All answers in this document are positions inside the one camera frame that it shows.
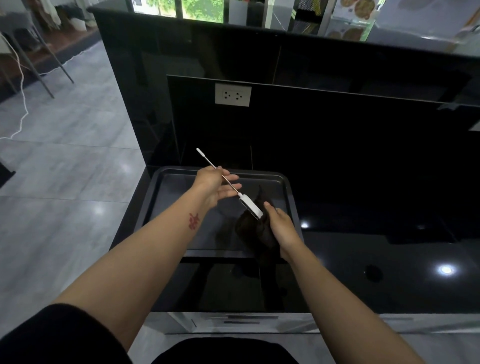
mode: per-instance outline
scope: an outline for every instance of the electrical outlet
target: electrical outlet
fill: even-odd
[[[215,103],[233,106],[249,106],[250,86],[238,86],[229,84],[215,84]]]

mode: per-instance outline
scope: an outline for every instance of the metal chair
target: metal chair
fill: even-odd
[[[43,81],[42,77],[38,74],[35,66],[32,63],[32,61],[30,61],[30,59],[28,58],[28,56],[23,51],[20,44],[18,44],[18,41],[15,38],[15,34],[14,34],[15,30],[17,30],[17,29],[33,29],[33,31],[37,35],[38,39],[40,40],[40,42],[50,52],[50,54],[53,56],[55,61],[57,61],[57,63],[61,67],[61,69],[65,72],[67,77],[70,79],[70,81],[73,84],[75,83],[73,81],[73,79],[70,77],[70,75],[67,73],[65,68],[63,68],[63,65],[60,63],[58,58],[55,56],[55,54],[50,50],[48,45],[43,40],[42,36],[40,35],[39,31],[37,30],[37,28],[35,27],[35,25],[32,21],[32,14],[30,12],[8,12],[5,15],[0,15],[0,32],[5,33],[9,36],[9,38],[12,40],[12,43],[17,48],[17,52],[18,52],[19,56],[22,57],[23,60],[30,66],[30,70],[35,74],[35,76],[42,83],[43,87],[47,90],[47,92],[50,94],[50,96],[52,98],[55,98],[53,96],[53,93],[48,89],[48,87],[45,84],[45,82]]]

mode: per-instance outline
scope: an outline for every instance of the right hand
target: right hand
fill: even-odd
[[[303,246],[303,241],[295,230],[290,216],[280,208],[274,208],[266,201],[264,206],[270,217],[272,232],[280,244],[280,255],[287,262],[291,263],[293,250],[298,246]]]

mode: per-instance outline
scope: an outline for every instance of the red tattoo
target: red tattoo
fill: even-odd
[[[200,221],[200,218],[198,217],[198,214],[196,216],[193,216],[192,214],[190,214],[190,224],[188,225],[190,230],[195,230],[199,221]]]

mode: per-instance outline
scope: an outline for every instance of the chair leg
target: chair leg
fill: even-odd
[[[0,64],[0,71],[1,71],[1,73],[3,74],[3,77],[7,80],[8,84],[10,85],[10,87],[12,88],[13,92],[14,92],[14,93],[17,93],[17,90],[15,89],[15,86],[13,85],[10,77],[7,75],[7,73],[5,72],[5,70],[3,69],[3,67],[1,66],[1,64]]]
[[[47,85],[45,84],[45,82],[43,81],[42,79],[42,76],[40,76],[38,74],[38,72],[36,71],[36,68],[35,66],[33,65],[32,61],[30,61],[30,59],[27,57],[27,55],[25,54],[24,50],[22,49],[22,47],[20,46],[20,44],[18,44],[17,42],[17,39],[15,38],[15,36],[12,34],[10,36],[10,38],[12,39],[14,45],[17,47],[17,50],[18,50],[18,53],[23,57],[23,59],[25,60],[25,62],[28,63],[28,65],[30,66],[30,70],[35,74],[35,76],[38,78],[38,80],[42,83],[43,87],[47,90],[48,94],[52,97],[52,98],[55,98],[53,96],[53,93],[51,93],[51,91],[48,89]]]
[[[70,81],[74,84],[75,82],[73,81],[73,79],[70,77],[70,75],[67,73],[67,71],[65,70],[65,68],[63,68],[63,64],[61,64],[61,62],[58,60],[57,56],[55,55],[55,53],[52,52],[52,50],[48,47],[48,45],[45,43],[45,41],[43,40],[42,36],[40,35],[40,33],[38,32],[38,30],[36,29],[35,25],[33,26],[33,30],[35,31],[38,39],[40,39],[40,42],[42,42],[42,44],[44,45],[44,47],[50,52],[50,54],[53,56],[53,58],[55,58],[55,60],[57,61],[57,63],[59,64],[60,68],[65,72],[65,74],[67,75],[68,78],[70,78]]]

